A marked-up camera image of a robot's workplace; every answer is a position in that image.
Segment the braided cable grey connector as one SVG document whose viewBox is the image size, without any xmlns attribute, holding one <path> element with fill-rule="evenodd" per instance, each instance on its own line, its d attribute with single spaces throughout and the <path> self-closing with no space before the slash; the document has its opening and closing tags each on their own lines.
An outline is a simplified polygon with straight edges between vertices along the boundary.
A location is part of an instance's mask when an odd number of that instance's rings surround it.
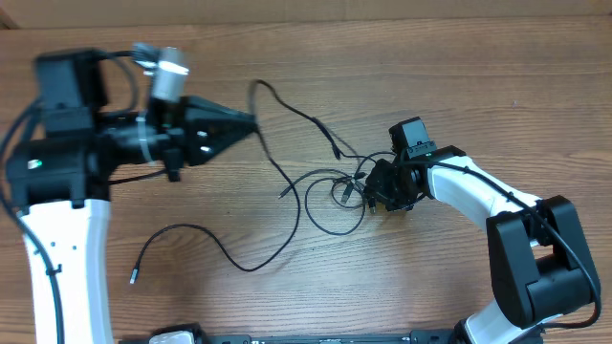
<svg viewBox="0 0 612 344">
<path fill-rule="evenodd" d="M 369 198 L 365 193 L 365 185 L 360 182 L 360 179 L 365 176 L 364 172 L 358 172 L 353 177 L 340 177 L 332 180 L 332 189 L 330 194 L 332 196 L 333 201 L 339 205 L 340 207 L 347 209 L 357 209 L 360 206 L 366 208 L 371 214 L 376 214 L 376 201 L 372 198 Z M 340 199 L 336 196 L 336 189 L 340 186 L 344 185 L 345 188 L 342 191 L 342 195 Z M 351 195 L 356 192 L 361 197 L 361 204 L 358 205 L 348 205 L 348 201 L 351 198 Z"/>
</svg>

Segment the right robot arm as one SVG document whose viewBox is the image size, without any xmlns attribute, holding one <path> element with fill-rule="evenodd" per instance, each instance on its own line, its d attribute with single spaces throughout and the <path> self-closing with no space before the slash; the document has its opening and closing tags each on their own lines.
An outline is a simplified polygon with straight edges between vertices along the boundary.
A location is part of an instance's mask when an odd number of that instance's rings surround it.
<svg viewBox="0 0 612 344">
<path fill-rule="evenodd" d="M 367 176 L 370 207 L 410 210 L 424 198 L 447 204 L 487 236 L 494 299 L 453 329 L 413 331 L 413 343 L 540 343 L 549 329 L 601 317 L 601 283 L 574 205 L 521 192 L 455 146 L 437 147 L 420 118 L 388 130 L 394 158 Z"/>
</svg>

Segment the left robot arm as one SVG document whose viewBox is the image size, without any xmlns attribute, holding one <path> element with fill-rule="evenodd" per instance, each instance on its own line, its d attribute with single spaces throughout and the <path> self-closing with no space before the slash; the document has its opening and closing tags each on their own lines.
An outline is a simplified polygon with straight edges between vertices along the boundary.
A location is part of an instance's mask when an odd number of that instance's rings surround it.
<svg viewBox="0 0 612 344">
<path fill-rule="evenodd" d="M 140 65 L 148 98 L 108 111 L 105 60 Z M 85 48 L 40 55 L 40 95 L 27 111 L 40 140 L 24 136 L 7 162 L 11 203 L 26 230 L 35 336 L 40 343 L 109 343 L 106 238 L 115 170 L 160 162 L 173 182 L 253 133 L 252 115 L 187 97 L 183 54 L 144 44 L 108 53 Z"/>
</svg>

